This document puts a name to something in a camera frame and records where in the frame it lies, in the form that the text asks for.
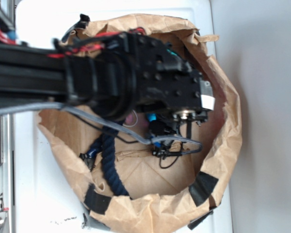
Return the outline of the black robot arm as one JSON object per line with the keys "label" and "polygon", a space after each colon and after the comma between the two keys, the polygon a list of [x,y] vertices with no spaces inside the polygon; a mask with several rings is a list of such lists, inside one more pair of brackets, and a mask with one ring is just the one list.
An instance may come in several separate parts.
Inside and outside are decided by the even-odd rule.
{"label": "black robot arm", "polygon": [[87,105],[115,121],[132,110],[205,120],[215,105],[200,71],[140,32],[96,36],[55,50],[0,44],[0,108],[46,101]]}

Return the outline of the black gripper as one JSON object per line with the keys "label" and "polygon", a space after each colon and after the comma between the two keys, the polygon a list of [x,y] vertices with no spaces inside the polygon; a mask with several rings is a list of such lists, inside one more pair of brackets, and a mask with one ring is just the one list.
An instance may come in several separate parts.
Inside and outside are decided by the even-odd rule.
{"label": "black gripper", "polygon": [[210,82],[161,40],[126,34],[126,113],[205,117],[214,110]]}

